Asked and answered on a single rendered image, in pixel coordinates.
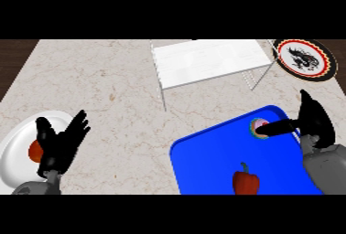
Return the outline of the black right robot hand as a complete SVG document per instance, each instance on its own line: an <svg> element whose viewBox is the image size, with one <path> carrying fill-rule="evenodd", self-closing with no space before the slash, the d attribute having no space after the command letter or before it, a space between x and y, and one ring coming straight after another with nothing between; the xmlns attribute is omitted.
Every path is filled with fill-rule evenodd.
<svg viewBox="0 0 346 234"><path fill-rule="evenodd" d="M304 90L300 90L301 104L297 119L282 119L261 125L254 133L276 136L283 133L291 133L295 129L300 130L300 135L317 135L319 140L314 143L314 148L322 149L331 146L335 142L335 130L323 110L322 105L311 99Z"/></svg>

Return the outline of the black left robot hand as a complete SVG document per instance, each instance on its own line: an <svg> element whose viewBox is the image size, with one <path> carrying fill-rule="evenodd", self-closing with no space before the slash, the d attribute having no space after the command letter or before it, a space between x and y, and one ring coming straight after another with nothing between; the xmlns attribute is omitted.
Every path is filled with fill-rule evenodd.
<svg viewBox="0 0 346 234"><path fill-rule="evenodd" d="M87 113L78 111L66 129L56 133L48 120L38 117L36 140L42 155L39 158L38 176L45 178L51 170L63 175L70 167L73 156L81 142L87 136L90 127L87 126Z"/></svg>

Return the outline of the pink cupcake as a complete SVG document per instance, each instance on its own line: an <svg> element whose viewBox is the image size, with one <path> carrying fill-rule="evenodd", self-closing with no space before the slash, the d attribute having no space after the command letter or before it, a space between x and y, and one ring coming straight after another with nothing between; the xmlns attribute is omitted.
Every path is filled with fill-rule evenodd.
<svg viewBox="0 0 346 234"><path fill-rule="evenodd" d="M255 130L260 126L266 125L268 122L261 119L261 118L254 118L251 120L251 123L249 123L249 127L248 127L248 131L251 133L251 135L257 138L257 139L261 139L264 140L267 138L267 135L264 134L257 134Z"/></svg>

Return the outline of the blue tray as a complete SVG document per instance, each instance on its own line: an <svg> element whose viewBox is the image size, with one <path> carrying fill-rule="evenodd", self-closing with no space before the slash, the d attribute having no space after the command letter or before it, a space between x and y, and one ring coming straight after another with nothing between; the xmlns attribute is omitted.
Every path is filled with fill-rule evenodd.
<svg viewBox="0 0 346 234"><path fill-rule="evenodd" d="M246 169L258 177L261 195L317 195L302 168L300 143L291 133L260 139L249 132L255 119L274 122L286 117L267 105L208 129L180 138L169 146L169 161L184 195L233 192L233 173Z"/></svg>

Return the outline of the orange round fruit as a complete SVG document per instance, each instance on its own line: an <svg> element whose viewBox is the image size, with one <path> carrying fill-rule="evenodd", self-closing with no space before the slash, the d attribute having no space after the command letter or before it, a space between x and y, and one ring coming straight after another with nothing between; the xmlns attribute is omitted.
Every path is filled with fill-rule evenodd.
<svg viewBox="0 0 346 234"><path fill-rule="evenodd" d="M38 163L41 156L42 156L42 149L39 147L38 141L33 141L27 148L27 157L35 163Z"/></svg>

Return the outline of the white plate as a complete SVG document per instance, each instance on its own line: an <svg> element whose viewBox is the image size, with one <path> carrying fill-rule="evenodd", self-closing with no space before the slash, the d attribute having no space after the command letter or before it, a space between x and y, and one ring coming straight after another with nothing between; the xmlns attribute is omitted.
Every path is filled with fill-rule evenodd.
<svg viewBox="0 0 346 234"><path fill-rule="evenodd" d="M27 156L27 148L36 140L38 117L44 117L54 129L61 132L69 123L70 115L63 111L45 111L30 115L10 130L0 142L0 195L8 195L25 182L42 182L36 175L39 164Z"/></svg>

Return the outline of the black dragon-print plate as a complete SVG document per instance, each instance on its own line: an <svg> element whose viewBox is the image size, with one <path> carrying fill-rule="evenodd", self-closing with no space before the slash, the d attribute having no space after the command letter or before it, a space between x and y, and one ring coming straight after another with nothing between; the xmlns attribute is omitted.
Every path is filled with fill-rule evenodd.
<svg viewBox="0 0 346 234"><path fill-rule="evenodd" d="M277 66L300 80L322 82L337 75L334 55L314 39L274 39L271 55Z"/></svg>

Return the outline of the red bell pepper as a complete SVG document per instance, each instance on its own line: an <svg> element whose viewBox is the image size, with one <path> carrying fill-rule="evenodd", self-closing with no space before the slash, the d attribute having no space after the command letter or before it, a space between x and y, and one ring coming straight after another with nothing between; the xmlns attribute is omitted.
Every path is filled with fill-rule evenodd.
<svg viewBox="0 0 346 234"><path fill-rule="evenodd" d="M232 176L232 188L236 195L255 195L260 190L260 179L248 173L248 166L240 163L242 170L236 171Z"/></svg>

